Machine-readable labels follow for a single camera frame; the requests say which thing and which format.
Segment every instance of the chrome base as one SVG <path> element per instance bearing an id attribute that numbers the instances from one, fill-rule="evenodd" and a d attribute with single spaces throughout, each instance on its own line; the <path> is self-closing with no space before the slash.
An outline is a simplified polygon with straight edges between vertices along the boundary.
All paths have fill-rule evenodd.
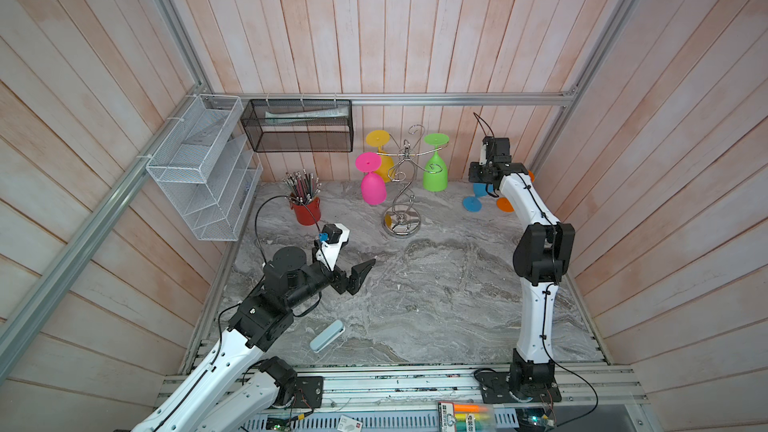
<path id="1" fill-rule="evenodd" d="M 397 204 L 384 211 L 382 225 L 391 235 L 408 237 L 422 226 L 422 217 L 407 204 Z"/>

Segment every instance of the pencil holder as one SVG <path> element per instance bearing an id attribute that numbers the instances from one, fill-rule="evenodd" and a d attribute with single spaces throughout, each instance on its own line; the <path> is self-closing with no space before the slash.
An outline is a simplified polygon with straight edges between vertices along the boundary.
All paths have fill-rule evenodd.
<path id="1" fill-rule="evenodd" d="M 306 207 L 295 203 L 293 200 L 288 203 L 293 213 L 296 214 L 296 220 L 302 226 L 314 226 L 320 220 L 320 197 L 314 197 Z"/>

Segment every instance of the marble surface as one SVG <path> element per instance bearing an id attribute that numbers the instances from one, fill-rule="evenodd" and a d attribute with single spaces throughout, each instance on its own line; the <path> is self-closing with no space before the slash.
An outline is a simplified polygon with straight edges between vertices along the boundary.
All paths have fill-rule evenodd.
<path id="1" fill-rule="evenodd" d="M 380 225 L 389 201 L 368 206 L 359 182 L 323 185 L 321 224 L 340 222 L 351 231 L 338 265 L 349 271 L 354 264 L 376 258 L 376 266 L 354 297 L 326 288 L 320 306 L 296 319 L 268 355 L 279 355 L 294 366 L 512 360 L 522 308 L 512 253 L 523 227 L 514 214 L 498 210 L 491 197 L 481 199 L 480 212 L 467 212 L 462 200 L 472 194 L 470 184 L 451 182 L 438 193 L 414 189 L 422 227 L 409 238 L 396 238 Z M 390 198 L 398 190 L 397 184 L 388 184 Z M 241 300 L 261 277 L 254 214 L 266 198 L 283 193 L 283 185 L 274 183 L 256 191 L 219 310 Z M 296 222 L 283 199 L 267 204 L 259 216 L 259 236 L 268 258 L 286 245 L 300 246 L 309 256 L 316 234 L 316 228 Z M 309 305 L 304 303 L 296 312 Z M 319 354 L 312 352 L 310 341 L 337 319 L 346 332 Z M 211 335 L 217 334 L 212 328 Z M 553 337 L 555 360 L 602 360 L 567 285 L 557 296 Z"/>

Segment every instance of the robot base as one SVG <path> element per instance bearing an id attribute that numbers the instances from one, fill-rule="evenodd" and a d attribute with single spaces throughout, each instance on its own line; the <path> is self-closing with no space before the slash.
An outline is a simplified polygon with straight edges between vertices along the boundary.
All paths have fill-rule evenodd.
<path id="1" fill-rule="evenodd" d="M 509 373 L 478 370 L 475 378 L 482 386 L 480 392 L 485 404 L 562 401 L 560 389 L 554 382 L 554 362 L 526 362 L 517 349 Z"/>

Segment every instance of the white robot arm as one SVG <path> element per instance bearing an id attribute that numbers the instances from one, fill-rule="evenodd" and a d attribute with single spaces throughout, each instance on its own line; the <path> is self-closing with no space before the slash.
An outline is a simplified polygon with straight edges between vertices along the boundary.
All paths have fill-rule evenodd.
<path id="1" fill-rule="evenodd" d="M 553 386 L 552 317 L 554 297 L 571 259 L 574 228 L 561 223 L 544 205 L 523 164 L 512 162 L 509 139 L 483 139 L 481 161 L 470 164 L 469 181 L 485 183 L 486 189 L 493 187 L 506 197 L 525 227 L 512 256 L 522 286 L 522 326 L 504 385 L 508 383 L 508 392 L 520 401 L 542 396 L 560 401 Z M 506 390 L 499 390 L 498 377 L 486 387 L 497 389 L 500 399 L 508 397 Z"/>
<path id="2" fill-rule="evenodd" d="M 325 225 L 315 240 L 311 264 L 306 263 L 301 248 L 283 247 L 277 251 L 264 265 L 264 278 L 237 305 L 221 340 L 206 359 L 133 432 L 231 432 L 256 412 L 294 400 L 296 372 L 277 357 L 260 358 L 294 317 L 314 309 L 320 299 L 302 315 L 294 315 L 295 306 L 313 295 L 320 296 L 328 285 L 340 294 L 354 295 L 360 290 L 376 260 L 353 266 L 349 276 L 340 270 L 336 260 L 349 237 L 347 227 Z M 258 366 L 252 379 L 216 404 L 252 366 Z"/>

